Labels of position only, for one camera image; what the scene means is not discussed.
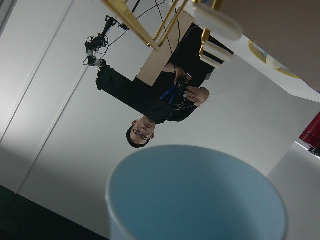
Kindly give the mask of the standing man with glasses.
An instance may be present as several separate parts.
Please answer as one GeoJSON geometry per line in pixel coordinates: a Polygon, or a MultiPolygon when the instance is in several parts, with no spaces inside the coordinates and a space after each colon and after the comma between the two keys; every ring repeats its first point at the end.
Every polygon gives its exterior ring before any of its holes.
{"type": "Polygon", "coordinates": [[[108,65],[100,67],[96,79],[98,90],[142,114],[126,132],[133,148],[145,147],[154,138],[157,125],[182,122],[205,103],[210,92],[202,87],[203,82],[172,64],[162,70],[153,86],[138,77],[131,81],[108,65]]]}

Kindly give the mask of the wooden board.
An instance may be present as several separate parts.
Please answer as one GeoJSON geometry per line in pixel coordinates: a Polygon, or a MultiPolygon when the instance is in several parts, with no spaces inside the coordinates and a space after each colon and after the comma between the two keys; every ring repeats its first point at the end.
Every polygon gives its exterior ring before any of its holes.
{"type": "Polygon", "coordinates": [[[158,51],[153,50],[151,52],[136,76],[139,80],[151,87],[154,85],[163,68],[176,50],[179,44],[178,42],[182,40],[193,21],[194,18],[190,14],[184,10],[181,12],[178,17],[179,24],[176,22],[173,25],[168,34],[168,40],[163,43],[158,51]]]}

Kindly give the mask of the red cylinder bottle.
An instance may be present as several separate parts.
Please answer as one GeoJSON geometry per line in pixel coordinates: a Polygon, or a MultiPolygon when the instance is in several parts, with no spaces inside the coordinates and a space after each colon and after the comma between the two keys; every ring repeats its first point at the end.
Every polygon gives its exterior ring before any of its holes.
{"type": "Polygon", "coordinates": [[[320,114],[318,114],[299,136],[303,142],[317,150],[320,148],[320,114]]]}

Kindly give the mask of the light blue plastic cup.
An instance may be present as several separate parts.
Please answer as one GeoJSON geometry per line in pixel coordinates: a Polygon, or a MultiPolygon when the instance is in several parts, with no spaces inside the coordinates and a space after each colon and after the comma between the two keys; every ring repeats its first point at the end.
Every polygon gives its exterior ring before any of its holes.
{"type": "Polygon", "coordinates": [[[271,182],[228,154],[189,145],[150,147],[112,171],[112,240],[283,240],[285,205],[271,182]]]}

